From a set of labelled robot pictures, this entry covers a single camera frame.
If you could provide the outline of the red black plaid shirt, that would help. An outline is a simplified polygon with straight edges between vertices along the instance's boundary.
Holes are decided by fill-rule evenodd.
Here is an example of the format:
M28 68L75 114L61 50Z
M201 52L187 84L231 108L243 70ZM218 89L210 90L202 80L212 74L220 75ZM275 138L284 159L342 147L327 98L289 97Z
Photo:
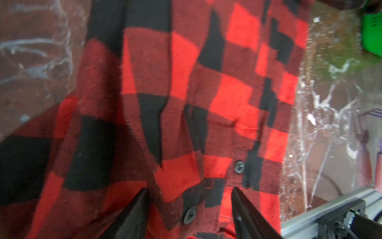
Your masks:
M1 143L1 238L101 239L143 188L145 239L278 233L312 1L93 1L76 90Z

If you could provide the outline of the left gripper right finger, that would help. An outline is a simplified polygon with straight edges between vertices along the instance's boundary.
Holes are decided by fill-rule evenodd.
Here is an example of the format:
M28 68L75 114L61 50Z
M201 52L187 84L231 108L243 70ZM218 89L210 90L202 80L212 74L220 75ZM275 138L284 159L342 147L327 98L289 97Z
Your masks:
M238 187L231 192L231 202L238 239L283 239Z

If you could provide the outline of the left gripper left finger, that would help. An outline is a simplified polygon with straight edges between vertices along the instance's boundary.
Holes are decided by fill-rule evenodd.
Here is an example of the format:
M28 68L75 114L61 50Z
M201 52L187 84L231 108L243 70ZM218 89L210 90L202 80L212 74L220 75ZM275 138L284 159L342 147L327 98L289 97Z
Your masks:
M102 239L144 239L150 208L150 197L143 188L101 235Z

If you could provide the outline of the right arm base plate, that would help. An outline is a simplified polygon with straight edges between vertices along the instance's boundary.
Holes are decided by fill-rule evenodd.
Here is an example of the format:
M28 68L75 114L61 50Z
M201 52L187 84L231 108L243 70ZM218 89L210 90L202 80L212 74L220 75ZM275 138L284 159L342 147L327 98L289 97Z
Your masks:
M318 239L382 239L382 211L369 218L362 199L348 203L318 221Z

